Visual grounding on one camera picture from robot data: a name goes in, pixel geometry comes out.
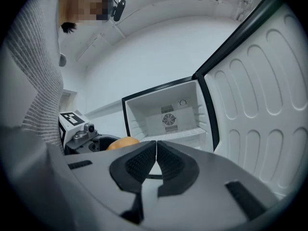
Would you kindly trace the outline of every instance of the person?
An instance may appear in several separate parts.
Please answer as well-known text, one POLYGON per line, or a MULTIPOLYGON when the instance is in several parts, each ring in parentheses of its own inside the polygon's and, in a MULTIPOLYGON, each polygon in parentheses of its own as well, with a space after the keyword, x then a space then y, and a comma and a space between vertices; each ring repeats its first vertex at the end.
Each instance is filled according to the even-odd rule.
POLYGON ((13 21, 0 49, 0 126, 22 127, 46 143, 63 147, 58 125, 63 93, 59 28, 109 18, 110 0, 28 0, 13 21))

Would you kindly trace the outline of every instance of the freezer compartment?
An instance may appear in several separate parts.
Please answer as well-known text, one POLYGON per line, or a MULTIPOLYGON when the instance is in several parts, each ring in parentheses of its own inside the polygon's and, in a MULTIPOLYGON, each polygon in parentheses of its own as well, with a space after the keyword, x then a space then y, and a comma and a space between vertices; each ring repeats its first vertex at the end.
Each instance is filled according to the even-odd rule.
POLYGON ((213 152, 207 108, 197 80, 149 92, 126 101, 130 135, 213 152))

